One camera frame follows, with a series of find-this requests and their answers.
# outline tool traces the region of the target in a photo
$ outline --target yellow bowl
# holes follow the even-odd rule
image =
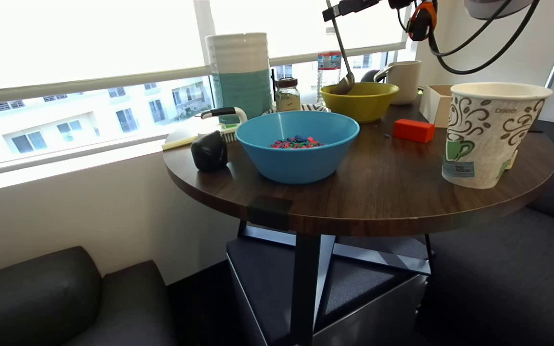
[[[336,94],[336,84],[319,88],[319,94],[330,111],[350,115],[357,123],[378,121],[396,92],[398,86],[388,82],[355,82],[348,94]]]

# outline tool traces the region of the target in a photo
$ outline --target red container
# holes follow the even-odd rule
[[[411,142],[430,142],[434,126],[427,121],[396,119],[392,124],[392,136]]]

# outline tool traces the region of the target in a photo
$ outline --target glass jar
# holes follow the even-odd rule
[[[298,84],[298,78],[275,80],[277,111],[298,111],[300,109],[300,92],[298,92],[296,84]]]

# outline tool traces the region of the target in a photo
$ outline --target round wooden table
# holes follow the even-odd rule
[[[361,124],[336,172],[300,186],[257,174],[236,142],[228,144],[228,163],[217,172],[200,172],[188,148],[163,153],[175,184],[194,199],[296,234],[290,332],[300,344],[311,344],[309,311],[323,282],[315,282],[317,290],[305,284],[327,269],[321,267],[325,234],[409,236],[463,228],[523,207],[554,172],[554,144],[542,132],[529,132],[494,188],[455,186],[440,174],[446,130],[436,128],[428,144],[398,140],[392,138],[398,117],[417,117],[417,111],[390,107],[380,123]]]

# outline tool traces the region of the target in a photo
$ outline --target patterned paper cup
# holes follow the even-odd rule
[[[552,90],[517,82],[463,82],[450,90],[442,176],[467,188],[492,188]]]

